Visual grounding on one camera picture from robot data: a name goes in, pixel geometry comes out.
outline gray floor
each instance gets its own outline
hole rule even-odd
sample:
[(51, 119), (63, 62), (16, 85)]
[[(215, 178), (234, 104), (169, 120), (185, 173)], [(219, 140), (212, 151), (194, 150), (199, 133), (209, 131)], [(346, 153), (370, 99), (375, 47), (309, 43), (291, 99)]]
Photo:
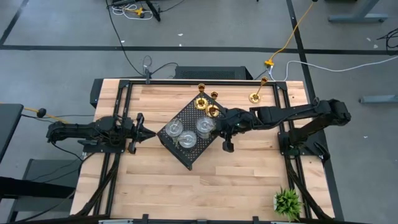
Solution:
[[(0, 33), (5, 30), (22, 1), (0, 0)], [(163, 8), (177, 0), (159, 1)], [(310, 1), (293, 0), (300, 17)], [(30, 0), (13, 28), (6, 45), (118, 45), (102, 0)], [(383, 24), (329, 24), (327, 15), (350, 12), (355, 3), (318, 1), (300, 26), (306, 49), (376, 50), (384, 48), (379, 36), (395, 29), (397, 19)], [(375, 12), (398, 16), (398, 3), (381, 1)], [(292, 26), (285, 1), (186, 0), (162, 15), (159, 24), (130, 21), (113, 16), (124, 40), (131, 46), (212, 46), (281, 47)], [(296, 48), (294, 39), (289, 48)], [(128, 52), (141, 69), (142, 59), (150, 55), (152, 68), (174, 61), (180, 65), (247, 66), (254, 75), (264, 70), (271, 54), (244, 52)], [(384, 60), (387, 56), (307, 55), (309, 63), (341, 69)], [(285, 64), (299, 60), (298, 54), (275, 57), (273, 74), (283, 78)], [(303, 80), (301, 66), (289, 67), (289, 80)], [(398, 195), (398, 151), (394, 142), (398, 107), (361, 105), (363, 95), (396, 94), (397, 61), (345, 73), (311, 68), (313, 84), (321, 99), (336, 98), (347, 104), (353, 116), (345, 127), (326, 130), (335, 178), (345, 219), (366, 223), (394, 223)], [(154, 78), (167, 78), (174, 67), (167, 67)], [(89, 93), (94, 78), (136, 75), (122, 52), (106, 51), (21, 51), (0, 50), (0, 101), (45, 107), (51, 114), (93, 114)], [(68, 118), (88, 123), (91, 118)], [(46, 143), (47, 123), (22, 118), (0, 164), (0, 175), (21, 178), (29, 159), (73, 159)], [(76, 153), (76, 141), (60, 146)], [(0, 222), (6, 220), (10, 200), (0, 204)]]

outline green plant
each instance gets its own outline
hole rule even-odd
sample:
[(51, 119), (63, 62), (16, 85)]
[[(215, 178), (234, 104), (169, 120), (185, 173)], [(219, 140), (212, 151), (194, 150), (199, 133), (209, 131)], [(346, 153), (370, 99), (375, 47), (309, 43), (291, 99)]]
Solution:
[(295, 190), (280, 188), (280, 193), (276, 193), (275, 200), (277, 214), (285, 215), (290, 222), (299, 220), (302, 203), (299, 202), (299, 196)]

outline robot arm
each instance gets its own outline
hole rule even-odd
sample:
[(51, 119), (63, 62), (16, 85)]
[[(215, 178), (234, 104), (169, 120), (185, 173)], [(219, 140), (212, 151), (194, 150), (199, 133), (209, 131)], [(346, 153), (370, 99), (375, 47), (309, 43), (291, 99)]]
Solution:
[(260, 106), (245, 111), (239, 108), (226, 109), (224, 117), (216, 120), (213, 134), (225, 139), (223, 150), (234, 151), (231, 142), (235, 134), (243, 134), (250, 130), (265, 130), (277, 127), (284, 121), (296, 119), (315, 118), (302, 128), (289, 131), (291, 145), (307, 140), (307, 138), (329, 125), (342, 126), (351, 120), (351, 115), (343, 102), (338, 100), (319, 100), (316, 98), (312, 104), (300, 105), (290, 108), (276, 106)]
[(124, 150), (126, 139), (133, 139), (128, 150), (135, 153), (135, 143), (145, 141), (156, 135), (155, 132), (143, 126), (142, 113), (137, 115), (137, 124), (131, 118), (105, 116), (90, 124), (64, 124), (56, 122), (49, 126), (48, 142), (56, 143), (66, 138), (80, 138), (78, 142), (91, 147), (92, 152), (103, 152), (103, 149)]

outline black perforated box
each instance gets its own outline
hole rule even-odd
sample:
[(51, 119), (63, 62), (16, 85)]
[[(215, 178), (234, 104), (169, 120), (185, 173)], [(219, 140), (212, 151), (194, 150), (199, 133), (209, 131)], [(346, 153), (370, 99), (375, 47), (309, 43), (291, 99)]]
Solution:
[[(185, 149), (180, 146), (179, 143), (174, 143), (173, 139), (167, 135), (165, 126), (157, 133), (161, 143), (189, 170), (192, 170), (192, 164), (198, 159), (200, 154), (217, 138), (217, 136), (211, 135), (208, 139), (202, 139), (198, 136), (197, 121), (199, 118), (206, 116), (205, 110), (198, 110), (195, 108), (195, 100), (200, 97), (197, 95), (194, 99), (189, 102), (173, 119), (181, 119), (184, 131), (193, 131), (197, 135), (197, 143), (190, 149)], [(203, 97), (212, 103), (212, 99), (206, 94)], [(224, 108), (218, 104), (215, 105), (224, 111)]]

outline gold candle holder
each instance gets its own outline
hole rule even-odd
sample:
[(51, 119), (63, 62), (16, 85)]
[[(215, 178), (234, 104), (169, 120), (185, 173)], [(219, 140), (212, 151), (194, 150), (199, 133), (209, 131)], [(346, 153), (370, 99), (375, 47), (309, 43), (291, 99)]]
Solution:
[(261, 78), (260, 88), (258, 89), (257, 93), (252, 93), (252, 94), (249, 95), (249, 101), (251, 103), (260, 103), (261, 98), (259, 96), (259, 92), (260, 92), (261, 87), (263, 85), (265, 85), (267, 82), (268, 82), (268, 78), (267, 77), (262, 77)]
[(195, 100), (195, 108), (198, 110), (205, 110), (209, 105), (209, 102), (206, 98), (203, 97), (203, 92), (205, 92), (205, 84), (199, 84), (198, 90), (200, 92), (200, 97)]
[(211, 93), (210, 96), (213, 99), (213, 102), (210, 106), (208, 106), (206, 108), (206, 115), (211, 118), (215, 118), (220, 114), (220, 109), (218, 108), (218, 106), (214, 105), (214, 103), (218, 97), (218, 93), (214, 91), (213, 93)]

